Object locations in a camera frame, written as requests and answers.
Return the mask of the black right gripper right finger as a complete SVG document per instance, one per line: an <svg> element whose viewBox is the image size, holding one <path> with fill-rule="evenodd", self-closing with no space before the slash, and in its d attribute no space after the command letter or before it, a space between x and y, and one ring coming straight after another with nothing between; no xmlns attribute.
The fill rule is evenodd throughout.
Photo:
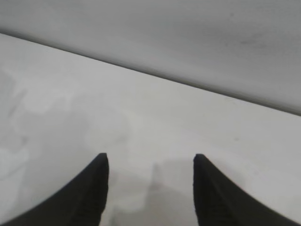
<svg viewBox="0 0 301 226"><path fill-rule="evenodd" d="M205 155L193 160L193 199L200 226L296 226L223 174Z"/></svg>

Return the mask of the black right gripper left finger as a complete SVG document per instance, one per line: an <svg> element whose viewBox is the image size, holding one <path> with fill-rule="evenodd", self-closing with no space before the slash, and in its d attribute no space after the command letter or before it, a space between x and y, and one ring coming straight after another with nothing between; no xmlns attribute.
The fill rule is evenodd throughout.
<svg viewBox="0 0 301 226"><path fill-rule="evenodd" d="M100 153L64 187L4 225L97 226L106 206L108 183L108 157Z"/></svg>

